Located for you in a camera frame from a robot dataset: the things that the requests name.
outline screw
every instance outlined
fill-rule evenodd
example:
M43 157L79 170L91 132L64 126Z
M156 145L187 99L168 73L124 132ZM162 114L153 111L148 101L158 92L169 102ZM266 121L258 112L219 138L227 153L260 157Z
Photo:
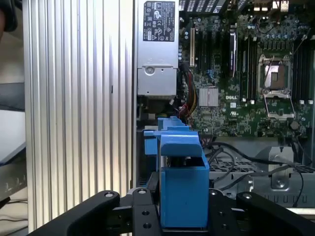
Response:
M111 198L111 197L113 197L114 196L114 194L112 194L112 193L106 193L105 194L105 197L107 197L107 198Z
M144 190L144 189L140 189L139 191L138 191L138 193L140 193L140 194L145 194L147 191L146 190Z
M154 68L149 66L146 68L146 72L147 74L152 75L154 73Z
M246 199L251 199L252 198L251 194L248 194L248 193L244 193L243 197L246 198Z

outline ram slot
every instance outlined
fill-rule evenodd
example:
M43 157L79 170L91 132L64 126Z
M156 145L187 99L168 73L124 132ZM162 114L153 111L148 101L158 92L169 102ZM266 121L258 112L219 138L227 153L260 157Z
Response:
M309 99L309 86L310 86L310 42L306 41L303 47L303 64L302 64L302 91L301 99Z
M248 99L256 99L256 83L257 83L257 42L254 42L251 37L248 38L249 47L249 87Z
M252 99L256 99L257 97L257 78L258 78L258 43L257 41L253 42L253 46L254 46L254 54L253 54L253 84L254 87L252 89Z
M294 42L294 50L299 45L299 41L296 40ZM298 51L293 55L293 76L292 76L292 89L291 89L291 97L293 101L297 100L297 81L298 81Z
M310 94L311 43L301 39L294 42L292 100L308 100Z
M240 100L247 98L247 81L248 81L248 70L247 70L247 57L248 47L246 41L239 38L238 40L238 68L240 72Z
M297 51L297 91L296 91L296 99L300 100L301 99L301 92L302 92L302 79L303 79L303 70L302 70L302 65L303 65L303 48L299 48Z
M252 98L252 88L253 88L253 61L252 61L252 54L253 54L253 47L252 47L252 38L248 38L248 64L249 64L249 71L248 71L248 91L247 91L247 99Z

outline green circuit board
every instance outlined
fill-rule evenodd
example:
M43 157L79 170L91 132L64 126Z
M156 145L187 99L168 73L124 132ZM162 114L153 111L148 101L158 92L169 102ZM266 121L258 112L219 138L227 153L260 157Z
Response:
M264 54L267 58L283 58L285 56L293 60L294 41L299 35L307 34L308 28L301 27L293 16L289 16L281 22L281 25L273 29L267 28L257 30L257 25L253 25L249 21L250 16L241 16L237 22L237 38L246 39L252 37L256 39L256 58L255 62L259 62L259 58ZM294 133L300 133L302 136L307 136L313 125L313 103L306 100L301 104L299 100L290 99L268 99L265 103L263 96L256 90L255 99L251 102L246 101L245 88L247 77L242 74L242 56L243 52L240 49L240 40L237 44L237 69L233 78L226 76L223 68L224 58L222 52L224 44L223 35L229 30L229 23L217 16L207 18L191 18L189 24L180 32L180 61L189 63L190 59L190 40L185 38L190 37L190 29L195 28L195 66L190 69L194 74L194 84L199 93L200 88L216 87L219 90L219 104L215 107L197 106L191 116L191 126L199 131L201 135L216 135L216 136L233 136L233 137L292 137ZM200 44L202 41L197 40L198 35L202 34L201 38L210 38L206 44L210 49L209 63L200 65L198 60L198 51L202 52L203 48ZM294 77L293 66L289 68L289 80ZM313 79L309 83L309 94L313 97ZM295 113L295 118L286 120L270 119L267 116L269 112L282 114ZM293 130L290 124L296 121L298 128Z

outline pcie slot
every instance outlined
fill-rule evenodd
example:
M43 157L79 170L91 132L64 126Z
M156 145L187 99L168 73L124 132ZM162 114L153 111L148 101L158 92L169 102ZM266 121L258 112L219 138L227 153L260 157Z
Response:
M191 67L195 66L195 28L190 29L190 57L189 65Z
M203 61L203 52L204 52L204 42L203 42L203 32L200 31L196 37L197 46L196 46L196 57L197 61L197 69L198 71L204 71L204 61Z
M211 68L211 55L212 55L212 32L207 32L207 40L206 40L207 50L205 55L205 65L207 69Z

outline blue plastic bracket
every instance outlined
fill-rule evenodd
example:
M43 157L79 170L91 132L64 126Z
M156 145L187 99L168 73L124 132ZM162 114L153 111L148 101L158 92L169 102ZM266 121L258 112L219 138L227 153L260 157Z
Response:
M145 154L161 158L200 158L202 165L160 168L163 228L202 228L208 222L209 165L199 142L177 117L159 118L157 131L144 131Z

